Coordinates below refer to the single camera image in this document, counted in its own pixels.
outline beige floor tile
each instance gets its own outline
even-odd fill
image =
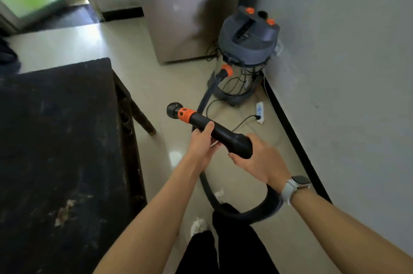
[[[10,41],[22,61],[22,72],[111,58],[113,69],[158,131],[151,137],[135,124],[147,197],[152,199],[185,154],[190,138],[190,126],[168,118],[166,106],[178,101],[196,109],[215,63],[201,60],[159,64],[144,18],[29,33]],[[264,90],[258,89],[239,108],[216,102],[211,105],[209,116],[232,129],[255,113],[258,101],[264,102],[264,124],[259,125],[251,118],[238,132],[256,132],[278,147],[293,174],[305,175]],[[265,185],[237,168],[224,148],[214,157],[206,173],[213,190],[224,189],[224,200],[240,211],[251,209],[265,197]],[[190,239],[192,222],[203,217],[211,223],[211,214],[212,208],[198,183],[165,273],[173,273],[176,269]],[[275,216],[254,224],[253,228],[281,273],[338,273],[292,207],[284,205]]]

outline hand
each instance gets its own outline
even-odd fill
[[[211,144],[216,142],[215,139],[211,138],[211,133],[214,130],[214,126],[214,122],[210,121],[205,126],[202,133],[199,129],[195,129],[191,135],[191,142],[189,144],[186,156],[189,157],[192,162],[195,161],[197,163],[197,170],[199,170],[199,173],[207,168],[212,156],[222,146],[222,143],[217,142],[211,147]]]
[[[241,167],[256,179],[270,185],[276,192],[281,193],[291,173],[275,147],[261,140],[254,133],[247,134],[252,142],[252,156],[249,159],[229,153],[235,165]]]

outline person's leg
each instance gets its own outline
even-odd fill
[[[228,203],[228,210],[238,212]],[[264,244],[248,224],[234,221],[214,212],[212,223],[218,234],[221,273],[278,273]]]
[[[193,235],[179,263],[176,274],[215,274],[218,271],[218,260],[212,232],[206,230]]]

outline table leg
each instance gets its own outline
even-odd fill
[[[156,134],[155,127],[153,127],[151,122],[146,118],[145,114],[143,114],[142,111],[138,108],[136,103],[132,99],[130,99],[130,103],[133,118],[143,127],[144,130],[147,131],[149,135],[153,136],[154,134]]]

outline vacuum nozzle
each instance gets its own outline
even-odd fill
[[[166,107],[166,114],[172,119],[178,119],[178,111],[183,108],[179,102],[172,102]]]

